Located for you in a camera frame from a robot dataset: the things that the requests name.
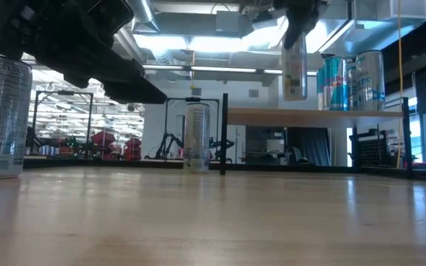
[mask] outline yellow cable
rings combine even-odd
[[[399,0],[399,11],[397,14],[397,27],[399,29],[399,79],[400,79],[400,98],[402,99],[402,94],[404,91],[404,77],[402,74],[402,37],[401,37],[401,14],[402,14],[402,0]],[[402,105],[399,104],[399,111],[402,112]],[[401,154],[401,145],[400,145],[400,135],[402,134],[402,121],[399,119],[399,136],[397,137],[399,148],[397,150],[397,168],[400,167],[400,154]]]

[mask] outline white can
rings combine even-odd
[[[384,59],[381,51],[367,51],[356,58],[358,108],[363,111],[384,111]]]
[[[210,106],[189,103],[186,110],[183,170],[186,173],[206,173],[210,161]]]
[[[32,82],[28,64],[0,56],[0,178],[22,172]]]

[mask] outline window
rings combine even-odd
[[[410,116],[410,140],[412,155],[416,157],[416,163],[422,163],[422,137],[420,132],[420,119],[418,115]]]

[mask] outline fluorescent light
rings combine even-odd
[[[80,111],[80,112],[84,112],[85,114],[88,114],[88,113],[89,113],[87,110],[82,109],[82,108],[77,107],[77,106],[73,106],[73,108],[74,108],[74,109],[77,109],[77,110],[78,110],[78,111]]]
[[[49,100],[51,100],[51,101],[55,101],[55,102],[60,101],[59,99],[57,99],[57,98],[55,98],[55,97],[53,97],[53,96],[47,96],[47,99],[49,99]]]
[[[62,115],[67,117],[74,117],[74,118],[83,118],[87,119],[88,114],[79,114],[76,112],[37,112],[37,115],[39,116],[47,116],[47,115]],[[119,114],[119,115],[103,115],[103,114],[92,114],[92,118],[97,119],[104,119],[104,118],[130,118],[130,119],[136,119],[140,120],[142,117],[139,116],[139,114],[132,113],[132,115],[128,114]]]
[[[181,50],[186,49],[186,41],[181,36],[138,35],[134,34],[138,46],[149,50]]]
[[[189,49],[198,52],[240,52],[246,51],[248,45],[240,38],[194,37]]]
[[[192,66],[192,71],[211,71],[211,72],[236,72],[236,73],[255,73],[256,69],[234,68],[234,67],[214,67],[214,66]]]
[[[143,65],[145,70],[183,70],[183,66]]]
[[[76,104],[76,105],[89,105],[89,103],[87,102],[71,102],[71,104]],[[112,105],[111,103],[99,103],[99,102],[93,102],[93,105],[96,106],[110,106]]]
[[[282,70],[278,69],[264,69],[264,74],[281,75]]]
[[[331,37],[325,44],[323,44],[323,46],[318,49],[318,51],[324,52],[325,50],[327,50],[332,44],[334,44],[335,41],[338,40],[339,37],[345,34],[352,26],[354,26],[354,19],[348,21],[348,23],[343,28],[341,28],[341,30],[339,30],[333,37]]]

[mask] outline ceiling light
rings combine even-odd
[[[264,69],[264,74],[281,75],[282,70],[275,69]]]
[[[234,67],[214,67],[214,66],[192,66],[193,71],[211,71],[211,72],[237,72],[237,73],[255,73],[256,69],[234,68]]]
[[[186,49],[186,41],[181,36],[138,35],[134,34],[138,46],[149,50],[181,50]]]
[[[183,70],[183,66],[143,65],[145,70]]]
[[[333,37],[331,37],[325,44],[323,44],[323,46],[318,49],[318,52],[324,52],[326,51],[332,44],[335,43],[335,41],[337,41],[339,39],[339,37],[341,37],[343,34],[345,34],[349,28],[351,28],[352,26],[354,26],[354,19],[351,19],[350,21],[348,21],[347,24],[345,24],[341,30],[339,30],[337,33],[335,33],[335,35]]]
[[[248,45],[240,38],[194,37],[189,49],[198,52],[240,52],[246,51]]]
[[[85,114],[88,114],[88,113],[89,113],[87,110],[82,109],[82,108],[77,107],[77,106],[73,106],[73,108],[74,108],[74,109],[77,109],[77,110],[78,110],[78,111],[80,111],[80,112],[84,112]]]
[[[48,100],[51,100],[51,101],[55,101],[55,102],[60,101],[59,99],[57,99],[57,98],[55,98],[55,97],[53,97],[53,96],[47,96],[47,99],[48,99]]]
[[[76,105],[89,105],[89,103],[87,102],[71,102],[71,104],[76,104]],[[96,106],[110,106],[113,105],[112,103],[99,103],[99,102],[93,102],[93,105]]]

